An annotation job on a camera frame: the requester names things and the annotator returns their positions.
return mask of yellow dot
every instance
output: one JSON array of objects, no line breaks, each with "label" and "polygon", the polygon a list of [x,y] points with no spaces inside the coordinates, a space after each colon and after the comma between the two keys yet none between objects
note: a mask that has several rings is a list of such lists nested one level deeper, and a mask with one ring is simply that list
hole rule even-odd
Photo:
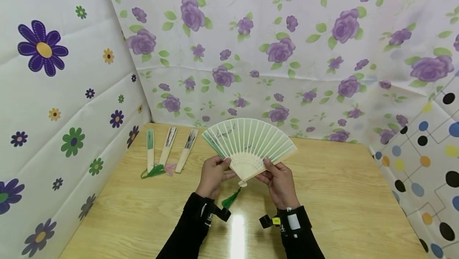
[{"label": "yellow dot", "polygon": [[458,156],[458,149],[453,145],[447,145],[445,147],[445,154],[449,157],[457,157]]},{"label": "yellow dot", "polygon": [[390,165],[389,157],[383,156],[383,157],[382,157],[382,164],[383,164],[384,166],[387,166],[387,167],[388,167],[388,166]]},{"label": "yellow dot", "polygon": [[421,158],[419,159],[419,162],[424,167],[429,167],[430,164],[431,164],[431,161],[430,161],[429,157],[425,156],[425,155],[421,156]]},{"label": "yellow dot", "polygon": [[427,212],[422,214],[422,221],[424,222],[425,225],[431,225],[433,222],[433,218],[431,214],[428,214]]},{"label": "yellow dot", "polygon": [[39,42],[37,44],[37,52],[42,57],[45,57],[45,58],[51,58],[51,56],[53,55],[53,51],[51,50],[51,47],[48,44],[43,43],[43,42]]},{"label": "yellow dot", "polygon": [[399,171],[404,171],[405,170],[405,163],[401,159],[397,159],[395,161],[395,168],[398,169]]}]

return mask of table surface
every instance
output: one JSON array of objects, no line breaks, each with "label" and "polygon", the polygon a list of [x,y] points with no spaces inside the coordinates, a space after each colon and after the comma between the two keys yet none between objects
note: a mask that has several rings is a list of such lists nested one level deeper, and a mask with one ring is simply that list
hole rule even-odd
[{"label": "table surface", "polygon": [[[142,180],[145,131],[155,131],[158,162],[168,128],[165,124],[141,128],[61,259],[157,256],[199,183],[202,162],[215,155],[198,136],[181,174]],[[178,161],[190,129],[178,127],[168,163]],[[427,258],[364,145],[292,140],[298,152],[284,163],[293,171],[298,199],[327,259]],[[224,182],[217,202],[235,192],[238,182],[238,178]],[[230,210],[226,223],[214,217],[199,258],[286,258],[279,229],[264,230],[259,223],[263,215],[276,213],[264,184],[249,180]]]}]

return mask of folding fan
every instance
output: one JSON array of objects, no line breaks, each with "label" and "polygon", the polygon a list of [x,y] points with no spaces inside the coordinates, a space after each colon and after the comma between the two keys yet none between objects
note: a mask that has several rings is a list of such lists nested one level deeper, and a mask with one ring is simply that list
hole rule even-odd
[{"label": "folding fan", "polygon": [[263,159],[277,164],[296,151],[292,140],[277,127],[253,118],[235,118],[215,124],[202,137],[241,179],[239,185],[265,171]]}]

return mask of painted fan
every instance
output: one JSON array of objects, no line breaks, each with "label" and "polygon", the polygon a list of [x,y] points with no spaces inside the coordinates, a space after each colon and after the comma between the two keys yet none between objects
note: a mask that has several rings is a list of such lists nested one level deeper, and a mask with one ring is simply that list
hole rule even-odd
[{"label": "painted fan", "polygon": [[221,158],[231,158],[229,167],[241,178],[242,187],[266,170],[263,158],[277,164],[296,151],[295,144],[280,129],[253,118],[223,121],[208,128],[202,137]]}]

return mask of tassel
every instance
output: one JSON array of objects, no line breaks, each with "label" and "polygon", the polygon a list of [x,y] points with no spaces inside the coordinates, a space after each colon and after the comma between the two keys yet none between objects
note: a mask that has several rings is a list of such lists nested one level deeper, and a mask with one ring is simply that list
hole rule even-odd
[{"label": "tassel", "polygon": [[155,177],[156,175],[162,175],[166,173],[166,171],[164,170],[164,165],[155,165],[154,168],[150,172],[148,172],[148,174],[146,173],[147,171],[145,169],[145,171],[141,174],[142,179],[145,179],[147,177]]},{"label": "tassel", "polygon": [[233,193],[233,195],[231,195],[229,198],[224,199],[224,200],[222,201],[223,207],[226,208],[226,209],[229,209],[230,206],[235,202],[236,197],[237,197],[237,195],[239,194],[239,192],[241,192],[241,187],[239,187],[239,189],[237,190],[237,192]]}]

